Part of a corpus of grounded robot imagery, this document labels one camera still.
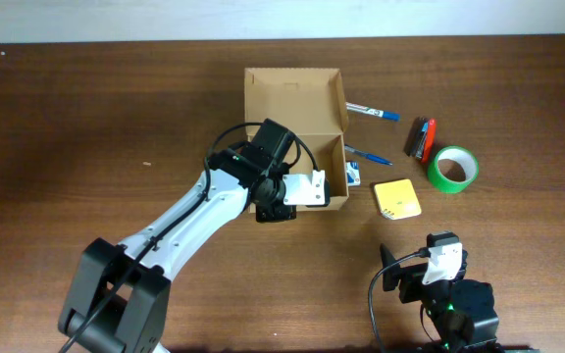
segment eraser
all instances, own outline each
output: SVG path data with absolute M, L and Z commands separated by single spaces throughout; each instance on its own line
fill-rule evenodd
M 345 172 L 348 175 L 348 186 L 358 186 L 361 184 L 359 175 L 359 164 L 356 162 L 346 162 Z

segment white background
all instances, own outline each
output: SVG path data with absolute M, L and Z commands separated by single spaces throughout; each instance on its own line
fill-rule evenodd
M 0 42 L 565 33 L 565 0 L 0 0 Z

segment cardboard box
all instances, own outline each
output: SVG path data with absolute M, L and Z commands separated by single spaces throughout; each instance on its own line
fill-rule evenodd
M 267 118 L 287 127 L 306 143 L 331 187 L 329 206 L 298 206 L 297 211 L 340 209 L 348 199 L 343 153 L 348 115 L 339 69 L 246 69 L 245 120 L 263 122 Z M 257 130 L 257 126 L 248 126 L 248 139 Z M 286 159 L 295 159 L 295 148 L 289 150 Z M 311 170 L 311 160 L 303 150 L 291 172 L 310 174 Z

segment tape roll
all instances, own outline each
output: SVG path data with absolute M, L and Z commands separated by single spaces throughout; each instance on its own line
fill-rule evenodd
M 449 160 L 459 165 L 463 172 L 461 180 L 456 180 L 450 174 L 443 174 L 439 169 L 439 161 Z M 463 191 L 479 175 L 479 163 L 475 156 L 465 148 L 448 146 L 439 151 L 435 159 L 429 164 L 429 181 L 431 184 L 445 193 L 457 193 Z

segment table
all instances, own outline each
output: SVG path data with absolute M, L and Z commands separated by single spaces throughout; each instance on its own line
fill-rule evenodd
M 362 184 L 339 212 L 215 233 L 172 287 L 176 352 L 344 350 L 374 338 L 367 288 L 451 229 L 467 277 L 493 285 L 499 341 L 565 351 L 565 35 L 0 45 L 0 352 L 54 352 L 80 252 L 145 227 L 192 186 L 211 140 L 243 119 L 246 67 L 341 68 Z M 478 179 L 446 195 L 403 153 L 414 119 L 467 147 Z M 421 216 L 392 222 L 370 183 L 408 177 Z M 417 304 L 375 296 L 389 346 L 424 343 Z

